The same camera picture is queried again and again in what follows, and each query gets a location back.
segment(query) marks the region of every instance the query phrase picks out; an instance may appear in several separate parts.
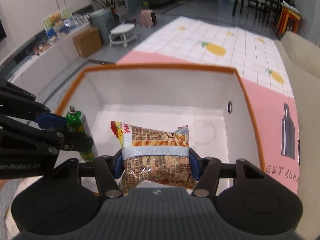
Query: black circular motor housing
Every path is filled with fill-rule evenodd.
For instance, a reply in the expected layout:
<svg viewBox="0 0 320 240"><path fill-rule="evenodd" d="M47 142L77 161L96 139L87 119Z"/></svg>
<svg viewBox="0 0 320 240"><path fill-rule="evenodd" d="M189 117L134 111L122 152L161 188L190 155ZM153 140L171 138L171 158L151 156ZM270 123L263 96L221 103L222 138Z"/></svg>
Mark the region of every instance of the black circular motor housing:
<svg viewBox="0 0 320 240"><path fill-rule="evenodd" d="M217 196L219 215L230 225L257 235L276 235L296 228L302 216L297 195L250 166L236 162L236 184Z"/></svg>
<svg viewBox="0 0 320 240"><path fill-rule="evenodd" d="M20 231L62 234L80 228L98 213L99 197L79 184L77 172L73 172L78 160L70 160L14 199L12 216Z"/></svg>

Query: cardboard box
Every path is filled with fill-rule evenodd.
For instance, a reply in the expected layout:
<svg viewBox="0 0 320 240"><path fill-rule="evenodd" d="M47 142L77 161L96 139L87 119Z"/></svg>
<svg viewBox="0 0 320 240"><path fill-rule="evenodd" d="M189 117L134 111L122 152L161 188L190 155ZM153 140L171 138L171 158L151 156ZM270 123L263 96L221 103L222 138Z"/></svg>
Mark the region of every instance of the cardboard box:
<svg viewBox="0 0 320 240"><path fill-rule="evenodd" d="M80 57L88 57L102 48L99 28L92 27L73 38Z"/></svg>

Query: sofa cushion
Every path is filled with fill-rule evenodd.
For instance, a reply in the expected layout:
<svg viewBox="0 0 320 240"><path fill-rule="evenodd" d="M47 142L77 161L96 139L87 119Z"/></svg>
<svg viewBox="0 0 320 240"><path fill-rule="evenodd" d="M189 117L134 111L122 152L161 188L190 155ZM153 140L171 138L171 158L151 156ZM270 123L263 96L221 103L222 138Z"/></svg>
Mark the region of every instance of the sofa cushion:
<svg viewBox="0 0 320 240"><path fill-rule="evenodd" d="M298 196L303 204L303 215L296 231L304 239L316 239L320 235L320 79L290 62L282 43L275 43L287 70L298 111L301 153Z"/></svg>
<svg viewBox="0 0 320 240"><path fill-rule="evenodd" d="M292 63L320 78L319 47L293 32L286 32L281 43Z"/></svg>

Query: orange stool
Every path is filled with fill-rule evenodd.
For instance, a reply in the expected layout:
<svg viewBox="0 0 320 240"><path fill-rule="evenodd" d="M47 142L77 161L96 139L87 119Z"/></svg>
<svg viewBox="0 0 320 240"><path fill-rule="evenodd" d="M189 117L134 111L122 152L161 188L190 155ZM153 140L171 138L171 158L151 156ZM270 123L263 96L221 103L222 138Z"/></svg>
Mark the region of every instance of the orange stool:
<svg viewBox="0 0 320 240"><path fill-rule="evenodd" d="M277 25L278 35L285 33L285 31L287 30L289 19L293 20L294 22L292 31L294 33L297 33L300 16L291 11L290 9L283 7Z"/></svg>

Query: person's hand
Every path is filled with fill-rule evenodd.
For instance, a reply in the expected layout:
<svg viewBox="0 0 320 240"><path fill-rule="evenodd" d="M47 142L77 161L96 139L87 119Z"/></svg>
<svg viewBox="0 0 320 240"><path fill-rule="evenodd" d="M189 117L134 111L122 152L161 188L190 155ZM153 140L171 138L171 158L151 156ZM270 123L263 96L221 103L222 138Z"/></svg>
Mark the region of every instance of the person's hand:
<svg viewBox="0 0 320 240"><path fill-rule="evenodd" d="M7 181L7 179L0 179L0 191L2 190L4 184L6 184Z"/></svg>

